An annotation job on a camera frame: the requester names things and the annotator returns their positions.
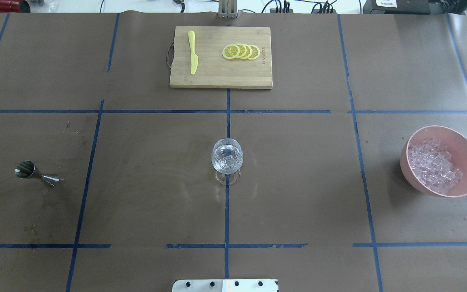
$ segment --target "bowl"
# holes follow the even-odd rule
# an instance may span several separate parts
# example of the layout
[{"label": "bowl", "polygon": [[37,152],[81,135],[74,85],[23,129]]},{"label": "bowl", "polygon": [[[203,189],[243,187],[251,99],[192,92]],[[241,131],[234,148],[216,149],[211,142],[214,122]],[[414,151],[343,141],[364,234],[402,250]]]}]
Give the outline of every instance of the bowl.
[{"label": "bowl", "polygon": [[[426,187],[419,179],[413,174],[410,161],[408,161],[408,145],[419,144],[424,139],[441,139],[441,145],[448,146],[448,152],[452,155],[451,162],[455,168],[458,168],[463,176],[459,183],[452,187],[447,194],[439,194]],[[423,192],[424,194],[444,197],[444,198],[458,198],[467,195],[467,139],[455,130],[443,126],[428,126],[420,128],[406,141],[405,146],[401,152],[400,158],[401,171],[406,180],[415,187],[415,189]]]}]

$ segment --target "red fire extinguisher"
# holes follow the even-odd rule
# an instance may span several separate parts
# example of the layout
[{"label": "red fire extinguisher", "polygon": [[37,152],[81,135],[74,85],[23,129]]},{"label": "red fire extinguisher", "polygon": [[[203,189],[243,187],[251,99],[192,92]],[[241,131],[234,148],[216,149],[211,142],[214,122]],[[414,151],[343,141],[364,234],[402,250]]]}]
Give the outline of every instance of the red fire extinguisher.
[{"label": "red fire extinguisher", "polygon": [[0,0],[0,12],[30,12],[26,0]]}]

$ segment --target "wine glass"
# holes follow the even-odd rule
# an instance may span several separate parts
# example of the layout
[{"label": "wine glass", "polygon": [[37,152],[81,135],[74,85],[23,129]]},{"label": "wine glass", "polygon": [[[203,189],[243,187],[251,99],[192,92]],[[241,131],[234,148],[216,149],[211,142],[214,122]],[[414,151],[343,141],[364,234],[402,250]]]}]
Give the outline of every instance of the wine glass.
[{"label": "wine glass", "polygon": [[219,183],[226,185],[226,176],[230,175],[229,185],[233,185],[241,175],[242,161],[241,145],[235,139],[224,138],[215,143],[212,150],[212,165]]}]

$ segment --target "jigger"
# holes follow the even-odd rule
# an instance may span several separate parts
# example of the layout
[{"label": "jigger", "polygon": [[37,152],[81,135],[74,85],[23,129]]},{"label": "jigger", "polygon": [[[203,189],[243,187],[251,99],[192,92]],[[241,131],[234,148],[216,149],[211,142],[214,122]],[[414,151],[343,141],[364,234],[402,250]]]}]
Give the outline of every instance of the jigger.
[{"label": "jigger", "polygon": [[15,168],[15,175],[20,179],[37,178],[46,181],[52,187],[60,181],[59,177],[55,174],[42,174],[36,167],[35,164],[29,160],[21,162]]}]

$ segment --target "ice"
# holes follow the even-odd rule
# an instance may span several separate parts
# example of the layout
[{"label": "ice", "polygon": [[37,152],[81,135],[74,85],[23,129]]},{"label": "ice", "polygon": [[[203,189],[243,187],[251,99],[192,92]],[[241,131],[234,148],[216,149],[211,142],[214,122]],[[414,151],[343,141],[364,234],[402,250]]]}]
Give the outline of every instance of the ice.
[{"label": "ice", "polygon": [[408,145],[408,161],[413,174],[430,190],[447,194],[457,185],[463,174],[451,161],[448,147],[440,139],[424,139],[419,144]]}]

